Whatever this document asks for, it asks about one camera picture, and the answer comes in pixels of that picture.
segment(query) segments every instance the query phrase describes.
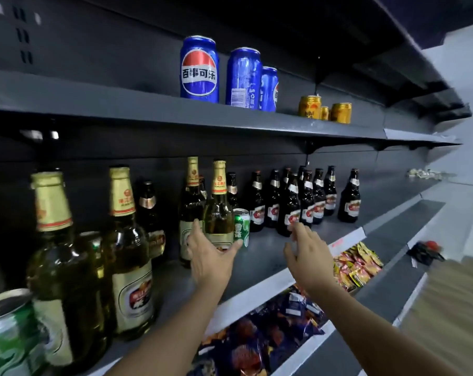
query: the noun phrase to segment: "wooden floor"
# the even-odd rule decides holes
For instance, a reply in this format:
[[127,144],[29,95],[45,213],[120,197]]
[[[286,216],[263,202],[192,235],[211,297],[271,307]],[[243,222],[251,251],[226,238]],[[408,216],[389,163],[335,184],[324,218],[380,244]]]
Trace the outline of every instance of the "wooden floor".
[[434,262],[401,328],[459,373],[473,376],[473,258]]

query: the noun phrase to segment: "person's arm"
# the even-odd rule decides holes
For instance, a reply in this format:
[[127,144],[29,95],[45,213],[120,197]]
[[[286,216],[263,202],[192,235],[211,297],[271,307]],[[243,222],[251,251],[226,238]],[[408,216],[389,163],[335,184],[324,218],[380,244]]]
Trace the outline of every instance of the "person's arm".
[[232,274],[237,240],[219,252],[202,233],[198,221],[188,238],[191,273],[197,284],[190,300],[165,324],[116,363],[106,376],[186,376],[208,323]]
[[297,256],[284,247],[287,265],[297,283],[327,314],[368,376],[457,376],[426,348],[362,306],[336,283],[327,244],[301,223],[291,228]]

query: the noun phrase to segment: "pepsi can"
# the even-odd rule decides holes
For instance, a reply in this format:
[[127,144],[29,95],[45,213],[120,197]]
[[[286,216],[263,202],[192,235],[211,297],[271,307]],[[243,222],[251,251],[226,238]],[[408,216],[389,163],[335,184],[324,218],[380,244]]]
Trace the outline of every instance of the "pepsi can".
[[233,50],[228,60],[226,104],[259,109],[262,70],[259,51],[251,48]]
[[261,75],[261,92],[259,93],[259,109],[267,112],[277,110],[278,72],[274,67],[263,66]]
[[184,38],[179,80],[182,98],[219,103],[219,57],[213,39]]

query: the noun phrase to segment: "green can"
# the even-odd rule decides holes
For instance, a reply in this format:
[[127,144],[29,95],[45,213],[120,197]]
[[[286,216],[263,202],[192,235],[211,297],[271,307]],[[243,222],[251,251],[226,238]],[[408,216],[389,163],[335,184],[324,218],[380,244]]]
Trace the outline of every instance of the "green can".
[[249,246],[251,215],[249,214],[249,211],[243,208],[235,208],[233,210],[233,215],[235,216],[233,241],[242,239],[244,241],[242,247],[247,248]]
[[38,322],[28,289],[0,294],[0,376],[36,376],[45,368]]

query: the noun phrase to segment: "gold can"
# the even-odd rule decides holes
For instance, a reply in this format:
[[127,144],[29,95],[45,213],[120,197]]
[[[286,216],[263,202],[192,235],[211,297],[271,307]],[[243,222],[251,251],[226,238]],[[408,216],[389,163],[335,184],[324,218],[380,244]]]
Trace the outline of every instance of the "gold can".
[[330,119],[337,123],[349,124],[351,122],[351,103],[333,104]]
[[298,115],[319,120],[321,106],[322,98],[320,96],[301,96]]
[[320,107],[320,119],[321,120],[329,119],[329,107]]

